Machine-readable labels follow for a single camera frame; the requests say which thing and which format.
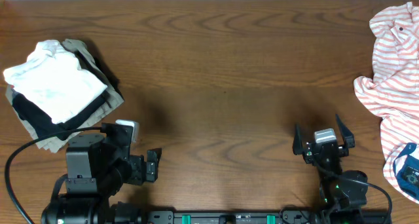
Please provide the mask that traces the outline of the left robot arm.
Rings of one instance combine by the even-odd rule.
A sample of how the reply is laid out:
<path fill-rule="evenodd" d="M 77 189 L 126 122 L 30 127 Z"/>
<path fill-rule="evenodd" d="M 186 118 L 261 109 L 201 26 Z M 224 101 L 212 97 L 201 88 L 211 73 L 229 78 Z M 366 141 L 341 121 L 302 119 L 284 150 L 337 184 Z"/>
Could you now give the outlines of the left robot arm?
<path fill-rule="evenodd" d="M 134 130 L 103 123 L 97 134 L 71 138 L 65 154 L 67 174 L 56 181 L 41 223 L 144 223 L 145 216 L 134 205 L 109 203 L 124 184 L 141 186 L 158 178 L 162 150 L 131 155 Z"/>

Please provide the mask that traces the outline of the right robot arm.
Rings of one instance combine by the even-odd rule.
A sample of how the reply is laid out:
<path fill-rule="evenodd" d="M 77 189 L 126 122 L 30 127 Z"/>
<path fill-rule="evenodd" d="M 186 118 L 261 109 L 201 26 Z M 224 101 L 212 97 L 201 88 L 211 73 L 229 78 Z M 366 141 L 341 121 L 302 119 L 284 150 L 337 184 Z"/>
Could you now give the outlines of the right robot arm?
<path fill-rule="evenodd" d="M 336 117 L 338 129 L 343 139 L 340 145 L 332 128 L 314 133 L 314 141 L 303 142 L 300 127 L 295 126 L 293 153 L 301 155 L 307 164 L 315 166 L 320 177 L 320 196 L 324 201 L 322 212 L 359 209 L 366 204 L 367 187 L 363 185 L 367 176 L 360 171 L 344 171 L 341 159 L 349 155 L 355 147 L 353 133 Z"/>

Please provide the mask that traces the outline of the white t-shirt green logo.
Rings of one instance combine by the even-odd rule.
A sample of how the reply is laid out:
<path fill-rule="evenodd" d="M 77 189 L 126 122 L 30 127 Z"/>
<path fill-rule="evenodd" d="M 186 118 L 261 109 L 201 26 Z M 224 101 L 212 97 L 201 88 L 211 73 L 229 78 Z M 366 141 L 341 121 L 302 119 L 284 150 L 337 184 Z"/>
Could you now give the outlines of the white t-shirt green logo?
<path fill-rule="evenodd" d="M 3 76 L 54 124 L 78 115 L 107 88 L 57 40 L 37 43 L 25 63 L 5 69 Z"/>

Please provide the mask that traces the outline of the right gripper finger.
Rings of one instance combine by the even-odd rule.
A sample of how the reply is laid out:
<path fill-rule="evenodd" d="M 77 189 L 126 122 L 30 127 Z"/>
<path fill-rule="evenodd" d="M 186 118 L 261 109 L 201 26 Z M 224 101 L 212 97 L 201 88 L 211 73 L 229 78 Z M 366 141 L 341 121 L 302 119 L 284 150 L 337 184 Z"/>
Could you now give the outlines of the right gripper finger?
<path fill-rule="evenodd" d="M 297 124 L 295 125 L 295 136 L 293 140 L 292 150 L 294 155 L 301 155 L 304 153 L 304 148 L 302 146 L 301 131 L 299 125 Z"/>
<path fill-rule="evenodd" d="M 340 130 L 340 134 L 342 136 L 344 145 L 347 149 L 351 149 L 355 147 L 355 139 L 354 134 L 348 129 L 348 127 L 341 121 L 340 117 L 336 114 L 336 121 L 338 128 Z"/>

